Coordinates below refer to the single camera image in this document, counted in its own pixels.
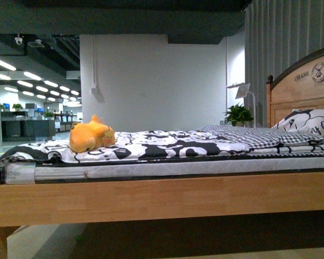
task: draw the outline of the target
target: black and white pillow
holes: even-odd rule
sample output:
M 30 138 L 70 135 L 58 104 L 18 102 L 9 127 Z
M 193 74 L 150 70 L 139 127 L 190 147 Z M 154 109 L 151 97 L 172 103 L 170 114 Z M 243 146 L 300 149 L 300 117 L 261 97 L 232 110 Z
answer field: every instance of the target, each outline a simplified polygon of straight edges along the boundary
M 292 112 L 272 128 L 324 137 L 324 109 Z

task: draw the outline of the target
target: stuffed animal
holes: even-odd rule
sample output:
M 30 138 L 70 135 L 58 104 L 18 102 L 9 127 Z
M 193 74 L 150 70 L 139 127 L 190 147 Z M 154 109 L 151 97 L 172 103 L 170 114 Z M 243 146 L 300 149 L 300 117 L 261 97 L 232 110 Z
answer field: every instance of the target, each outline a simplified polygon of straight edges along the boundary
M 72 124 L 70 132 L 70 148 L 77 153 L 91 151 L 98 147 L 108 147 L 115 144 L 114 131 L 111 127 L 98 122 L 93 115 L 91 122 Z

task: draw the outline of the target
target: white wall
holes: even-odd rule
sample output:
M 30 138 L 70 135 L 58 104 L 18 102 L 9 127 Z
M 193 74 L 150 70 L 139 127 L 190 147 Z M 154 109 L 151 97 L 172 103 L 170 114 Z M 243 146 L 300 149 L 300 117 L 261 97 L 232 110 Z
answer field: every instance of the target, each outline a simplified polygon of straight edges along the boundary
M 227 85 L 245 82 L 245 32 L 239 32 L 232 37 L 226 37 L 227 41 Z M 235 104 L 243 104 L 244 99 L 235 99 L 238 88 L 227 89 L 227 107 Z
M 116 131 L 193 130 L 226 111 L 226 44 L 168 44 L 164 35 L 80 36 L 84 122 Z M 93 55 L 100 94 L 92 94 Z

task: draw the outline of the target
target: dark ceiling beam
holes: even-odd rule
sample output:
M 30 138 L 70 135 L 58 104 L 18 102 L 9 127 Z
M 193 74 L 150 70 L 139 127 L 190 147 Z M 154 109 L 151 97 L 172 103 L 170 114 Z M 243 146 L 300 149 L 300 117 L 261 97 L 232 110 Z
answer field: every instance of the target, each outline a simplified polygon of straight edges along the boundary
M 101 8 L 28 8 L 0 1 L 0 33 L 166 34 L 232 36 L 245 23 L 244 12 L 154 11 Z
M 71 50 L 65 45 L 61 44 L 57 38 L 51 37 L 51 40 L 47 42 L 55 51 L 63 56 L 68 62 L 70 62 L 76 68 L 80 68 L 79 58 L 75 57 Z
M 75 55 L 77 57 L 77 59 L 80 59 L 80 55 L 79 55 L 79 50 L 76 51 L 73 46 L 69 43 L 69 41 L 66 40 L 66 38 L 63 37 L 58 37 L 58 40 L 69 50 L 72 52 L 73 55 Z

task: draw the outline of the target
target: computer monitor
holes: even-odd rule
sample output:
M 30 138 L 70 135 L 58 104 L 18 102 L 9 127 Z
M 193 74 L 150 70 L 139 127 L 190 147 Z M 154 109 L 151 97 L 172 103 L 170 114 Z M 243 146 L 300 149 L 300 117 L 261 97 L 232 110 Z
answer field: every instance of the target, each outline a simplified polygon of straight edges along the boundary
M 10 111 L 10 104 L 3 104 L 4 105 L 4 112 Z
M 25 109 L 35 109 L 36 104 L 25 104 Z

